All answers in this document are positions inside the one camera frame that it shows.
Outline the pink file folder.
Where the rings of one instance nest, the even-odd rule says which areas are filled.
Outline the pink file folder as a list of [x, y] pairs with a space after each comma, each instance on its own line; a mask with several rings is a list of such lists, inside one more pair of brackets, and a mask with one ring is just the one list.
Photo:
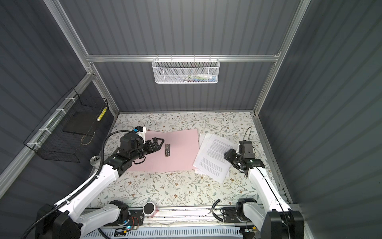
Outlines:
[[199, 152], [199, 136], [197, 129], [174, 132], [148, 131], [146, 139], [154, 137], [165, 140], [161, 149], [146, 155], [143, 163], [133, 164], [127, 171], [142, 171], [148, 173], [164, 173], [187, 171], [194, 169], [193, 164]]

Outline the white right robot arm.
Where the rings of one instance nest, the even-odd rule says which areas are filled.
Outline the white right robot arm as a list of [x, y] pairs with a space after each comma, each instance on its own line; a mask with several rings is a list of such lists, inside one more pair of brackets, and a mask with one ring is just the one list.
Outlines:
[[241, 198], [234, 215], [244, 222], [252, 222], [255, 239], [303, 239], [304, 218], [293, 210], [270, 181], [262, 160], [255, 157], [251, 141], [239, 142], [238, 150], [230, 149], [224, 158], [245, 174], [256, 186], [262, 207], [255, 199]]

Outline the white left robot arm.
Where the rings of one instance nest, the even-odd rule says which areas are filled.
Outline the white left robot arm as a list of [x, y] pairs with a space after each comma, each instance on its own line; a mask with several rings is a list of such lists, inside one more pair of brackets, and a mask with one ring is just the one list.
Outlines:
[[154, 137], [146, 140], [142, 131], [124, 130], [120, 146], [108, 158], [100, 156], [99, 168], [92, 177], [53, 206], [44, 205], [37, 220], [22, 235], [35, 230], [37, 239], [81, 239], [100, 230], [106, 224], [127, 226], [134, 223], [127, 204], [113, 200], [101, 209], [83, 214], [83, 211], [103, 189], [115, 182], [132, 165], [145, 161], [146, 155], [159, 151], [165, 140]]

